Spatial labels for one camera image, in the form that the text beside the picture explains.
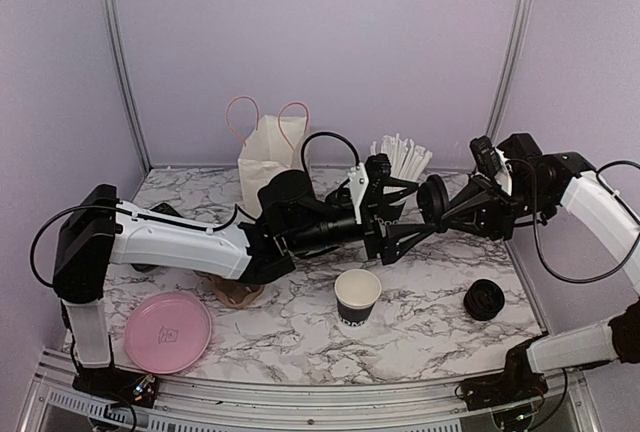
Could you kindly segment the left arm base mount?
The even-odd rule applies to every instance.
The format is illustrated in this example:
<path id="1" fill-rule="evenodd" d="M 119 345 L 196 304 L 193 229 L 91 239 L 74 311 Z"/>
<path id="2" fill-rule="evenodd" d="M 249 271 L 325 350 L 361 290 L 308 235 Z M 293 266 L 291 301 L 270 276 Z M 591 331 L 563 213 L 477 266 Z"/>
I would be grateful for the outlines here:
<path id="1" fill-rule="evenodd" d="M 154 406 L 159 385 L 159 378 L 153 374 L 127 371 L 113 364 L 103 368 L 78 365 L 73 381 L 77 391 L 143 408 Z"/>

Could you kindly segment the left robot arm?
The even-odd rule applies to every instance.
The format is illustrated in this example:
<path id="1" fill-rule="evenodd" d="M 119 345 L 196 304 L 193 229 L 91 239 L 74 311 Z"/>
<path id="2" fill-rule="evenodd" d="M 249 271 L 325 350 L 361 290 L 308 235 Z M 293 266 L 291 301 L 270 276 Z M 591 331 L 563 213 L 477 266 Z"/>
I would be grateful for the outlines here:
<path id="1" fill-rule="evenodd" d="M 109 184 L 47 221 L 58 232 L 53 277 L 47 281 L 64 308 L 73 358 L 106 397 L 125 390 L 113 365 L 103 288 L 112 264 L 190 269 L 246 284 L 265 285 L 296 268 L 296 259 L 361 241 L 368 258 L 398 261 L 437 230 L 435 223 L 384 223 L 394 204 L 422 197 L 424 185 L 397 179 L 383 154 L 358 161 L 340 191 L 342 203 L 319 200 L 306 166 L 278 173 L 258 192 L 259 217 L 222 225 L 166 215 L 122 201 Z"/>

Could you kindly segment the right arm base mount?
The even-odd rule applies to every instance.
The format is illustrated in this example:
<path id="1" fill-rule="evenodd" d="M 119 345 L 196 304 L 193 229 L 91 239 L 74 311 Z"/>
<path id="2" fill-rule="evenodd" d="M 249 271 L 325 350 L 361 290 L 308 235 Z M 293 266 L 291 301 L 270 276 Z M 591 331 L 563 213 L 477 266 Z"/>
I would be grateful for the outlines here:
<path id="1" fill-rule="evenodd" d="M 468 411 L 542 398 L 548 392 L 544 375 L 533 372 L 527 358 L 527 350 L 535 341 L 536 338 L 529 339 L 509 349 L 501 372 L 459 383 L 454 393 L 465 402 Z"/>

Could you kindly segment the stack of black cup lids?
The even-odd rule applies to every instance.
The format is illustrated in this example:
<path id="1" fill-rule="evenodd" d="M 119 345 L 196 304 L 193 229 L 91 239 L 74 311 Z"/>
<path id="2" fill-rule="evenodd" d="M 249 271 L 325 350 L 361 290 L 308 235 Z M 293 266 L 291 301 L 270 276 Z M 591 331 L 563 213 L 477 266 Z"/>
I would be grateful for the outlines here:
<path id="1" fill-rule="evenodd" d="M 463 305 L 466 312 L 476 321 L 494 319 L 505 306 L 503 290 L 488 279 L 476 280 L 467 290 Z"/>

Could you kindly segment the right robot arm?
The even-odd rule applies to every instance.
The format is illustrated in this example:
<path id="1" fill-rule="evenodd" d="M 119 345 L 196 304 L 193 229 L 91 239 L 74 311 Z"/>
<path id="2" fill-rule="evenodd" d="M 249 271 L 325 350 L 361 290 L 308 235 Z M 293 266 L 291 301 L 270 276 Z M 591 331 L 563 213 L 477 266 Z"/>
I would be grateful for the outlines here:
<path id="1" fill-rule="evenodd" d="M 545 154 L 528 133 L 514 133 L 498 145 L 481 136 L 471 141 L 470 150 L 476 171 L 454 198 L 448 197 L 440 179 L 427 180 L 433 196 L 421 209 L 439 231 L 508 240 L 518 219 L 529 216 L 537 228 L 564 209 L 617 264 L 589 278 L 565 276 L 544 257 L 539 259 L 542 267 L 557 280 L 574 285 L 588 285 L 622 271 L 632 287 L 639 286 L 639 215 L 606 183 L 601 169 L 577 152 Z M 496 377 L 495 390 L 502 398 L 515 400 L 547 371 L 614 361 L 639 361 L 637 303 L 611 319 L 514 347 Z"/>

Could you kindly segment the white paper takeout bag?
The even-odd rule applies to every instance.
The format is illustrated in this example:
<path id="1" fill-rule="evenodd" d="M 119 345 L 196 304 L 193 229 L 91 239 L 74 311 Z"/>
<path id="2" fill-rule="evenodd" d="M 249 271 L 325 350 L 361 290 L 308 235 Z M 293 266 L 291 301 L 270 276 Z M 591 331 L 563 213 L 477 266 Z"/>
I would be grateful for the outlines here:
<path id="1" fill-rule="evenodd" d="M 256 113 L 254 130 L 246 138 L 231 124 L 231 110 L 243 100 L 249 101 Z M 258 191 L 277 174 L 302 169 L 308 156 L 301 155 L 301 147 L 310 132 L 310 110 L 304 103 L 294 101 L 286 104 L 277 116 L 262 116 L 253 98 L 238 96 L 227 105 L 225 119 L 229 130 L 242 143 L 237 165 L 244 210 L 257 218 L 262 212 Z"/>

